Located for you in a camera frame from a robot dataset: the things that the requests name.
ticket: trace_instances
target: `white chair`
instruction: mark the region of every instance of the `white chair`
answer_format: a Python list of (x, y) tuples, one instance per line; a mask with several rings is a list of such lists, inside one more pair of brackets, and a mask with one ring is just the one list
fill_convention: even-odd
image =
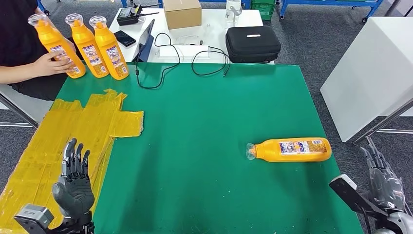
[(53, 101), (23, 95), (7, 84), (0, 84), (0, 102), (8, 109), (16, 112), (28, 123), (5, 123), (0, 126), (35, 127), (37, 128), (44, 115), (49, 111)]

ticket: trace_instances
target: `robotic hand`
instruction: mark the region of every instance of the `robotic hand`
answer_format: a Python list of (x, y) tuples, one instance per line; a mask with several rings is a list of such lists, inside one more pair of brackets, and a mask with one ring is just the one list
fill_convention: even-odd
[(404, 211), (406, 199), (401, 179), (397, 178), (384, 155), (374, 145), (369, 144), (373, 156), (360, 147), (367, 159), (370, 170), (371, 200), (381, 209)]
[(330, 187), (354, 211), (364, 215), (369, 234), (368, 216), (376, 219), (374, 234), (413, 234), (413, 217), (406, 205), (401, 179), (393, 172), (383, 154), (368, 138), (369, 148), (360, 147), (369, 166), (370, 192), (360, 195), (356, 184), (342, 174), (330, 182)]
[(46, 208), (26, 204), (14, 219), (29, 234), (93, 234), (94, 224), (90, 208), (94, 203), (91, 184), (88, 175), (87, 150), (81, 159), (83, 144), (75, 151), (77, 140), (73, 138), (64, 149), (62, 174), (58, 183), (52, 186), (52, 194), (63, 214), (63, 223), (55, 229), (48, 229), (53, 215)]
[(62, 174), (59, 182), (52, 187), (53, 197), (60, 206), (65, 217), (80, 219), (87, 215), (94, 203), (94, 196), (88, 175), (87, 150), (81, 160), (83, 144), (80, 143), (75, 152), (76, 139), (66, 145), (62, 161)]

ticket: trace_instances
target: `bottle label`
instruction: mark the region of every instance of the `bottle label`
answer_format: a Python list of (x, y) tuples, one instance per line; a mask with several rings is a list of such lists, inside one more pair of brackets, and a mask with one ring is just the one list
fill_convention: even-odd
[(124, 64), (120, 60), (120, 55), (119, 55), (116, 45), (107, 49), (106, 52), (108, 53), (108, 56), (111, 59), (112, 65), (114, 66), (118, 76), (121, 77), (127, 74), (128, 70), (126, 69), (126, 64)]
[[(59, 55), (55, 56), (56, 61), (62, 61), (62, 60), (65, 60), (65, 59), (69, 59), (69, 62), (73, 62), (73, 60), (67, 55), (67, 52), (63, 49), (63, 47), (61, 45), (51, 47), (50, 51), (60, 52)], [(67, 72), (67, 74), (70, 75), (70, 76), (76, 76), (77, 74), (80, 73), (80, 70), (76, 65), (73, 65), (72, 67), (70, 67), (70, 69), (73, 69), (73, 72)]]
[(107, 72), (105, 65), (103, 64), (93, 45), (85, 46), (82, 49), (97, 75), (101, 75)]
[(280, 142), (282, 155), (301, 155), (326, 153), (327, 147), (322, 140)]

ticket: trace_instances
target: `black case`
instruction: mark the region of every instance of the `black case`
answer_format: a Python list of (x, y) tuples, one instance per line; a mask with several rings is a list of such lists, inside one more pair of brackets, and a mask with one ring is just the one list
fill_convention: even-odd
[(281, 50), (270, 26), (229, 28), (225, 44), (233, 63), (271, 62)]

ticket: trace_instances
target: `bottle cap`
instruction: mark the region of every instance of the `bottle cap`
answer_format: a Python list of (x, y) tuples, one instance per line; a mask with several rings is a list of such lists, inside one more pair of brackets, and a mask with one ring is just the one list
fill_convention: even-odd
[(33, 27), (43, 27), (49, 24), (49, 18), (44, 14), (34, 14), (29, 17), (27, 22)]
[(254, 144), (248, 143), (246, 145), (246, 158), (248, 158), (248, 160), (257, 158), (257, 149)]
[(79, 27), (83, 25), (83, 17), (78, 13), (73, 13), (66, 16), (65, 21), (71, 27)]
[(105, 28), (106, 27), (106, 18), (103, 16), (93, 16), (89, 20), (89, 24), (93, 28)]

